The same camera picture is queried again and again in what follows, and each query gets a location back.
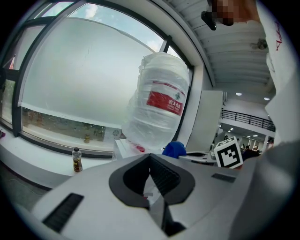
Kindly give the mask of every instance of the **black window frame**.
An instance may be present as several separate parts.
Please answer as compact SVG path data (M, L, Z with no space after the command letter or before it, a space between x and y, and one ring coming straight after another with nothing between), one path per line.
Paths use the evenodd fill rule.
M66 2L71 1L73 2L68 7L63 9L60 13L58 13L56 16L48 16L48 17L41 17L42 14L44 14L46 11L51 9L55 4L58 2ZM47 140L40 139L38 137L35 137L33 135L29 135L22 131L22 107L19 105L19 102L21 101L20 97L22 97L21 91L23 90L23 79L25 76L26 69L30 63L30 60L34 57L34 54L36 52L36 49L39 47L41 42L47 37L48 34L50 34L51 30L53 30L53 26L57 24L59 21L61 21L65 16L70 15L80 7L84 6L87 3L96 4L100 6L104 6L107 8L111 8L113 10L119 11L121 13L124 13L137 21L144 24L146 27L154 31L156 34L158 34L164 41L162 43L162 46L160 48L160 52L167 52L169 47L171 46L174 51L181 57L181 59L185 62L187 68L189 69L189 80L190 85L187 93L187 99L185 103L185 107L180 119L180 123L178 126L178 129L175 133L175 136L172 141L176 141L181 129L181 125L183 123L183 119L185 117L189 95L193 83L193 73L194 73L194 66L191 65L191 63L188 61L186 56L183 54L183 52L180 50L180 48L172 41L172 36L165 34L158 26L144 18L143 16L139 15L138 13L123 7L119 4L109 2L106 0L47 0L47 1L41 1L39 4L35 4L30 11L27 13L27 16L25 16L23 19L20 20L20 23L16 26L12 34L9 36L6 45L1 51L0 54L0 70L1 73L3 73L4 76L10 76L9 80L15 81L15 88L13 93L13 102L12 102L12 128L5 124L2 120L0 120L0 125L3 125L8 130L12 131L15 137L22 137L23 139L26 139L27 141L36 144L38 146L44 147L46 149L50 149L56 152L65 153L65 154L71 154L72 148L68 146L62 146L56 143L49 142ZM20 66L19 70L11 70L6 69L3 67L4 59L9 51L11 51L11 48L15 44L17 38L20 37L20 34L23 33L25 29L32 26L39 26L44 25L44 28L41 30L41 32L38 34L36 39L32 42L31 46L29 47L27 53L24 56L24 59L22 61L22 64ZM82 156L87 158L112 158L113 152L102 152L102 151L92 151L92 150L83 150Z

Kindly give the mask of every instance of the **red handwriting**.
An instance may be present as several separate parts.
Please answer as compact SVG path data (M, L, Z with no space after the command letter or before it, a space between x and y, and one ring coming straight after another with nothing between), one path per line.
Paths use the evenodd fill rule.
M277 31L276 31L276 33L279 36L279 41L276 40L276 47L277 47L276 51L278 51L280 44L282 44L282 37L281 37L281 34L280 34L280 29L279 29L279 27L280 27L279 22L275 21L275 24L277 25Z

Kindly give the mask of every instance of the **plastic wrap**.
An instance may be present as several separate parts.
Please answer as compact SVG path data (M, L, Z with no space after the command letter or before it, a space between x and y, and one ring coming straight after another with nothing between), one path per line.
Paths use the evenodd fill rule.
M188 94L188 69L181 59L158 52L144 57L139 73L122 132L138 148L160 149L178 128Z

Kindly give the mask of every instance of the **black metal railing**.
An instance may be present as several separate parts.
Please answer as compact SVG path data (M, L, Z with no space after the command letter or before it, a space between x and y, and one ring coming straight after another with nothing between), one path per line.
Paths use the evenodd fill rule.
M275 125L271 120L251 116L240 112L232 112L232 111L222 109L222 119L223 118L231 119L238 122L244 122L250 125L267 129L272 132L275 132L276 130Z

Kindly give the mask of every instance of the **gray floor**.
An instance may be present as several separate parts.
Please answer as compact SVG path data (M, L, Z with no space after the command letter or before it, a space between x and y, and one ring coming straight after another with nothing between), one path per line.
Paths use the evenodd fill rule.
M2 162L0 162L0 184L11 202L17 203L29 211L47 193L46 190L25 182L12 174Z

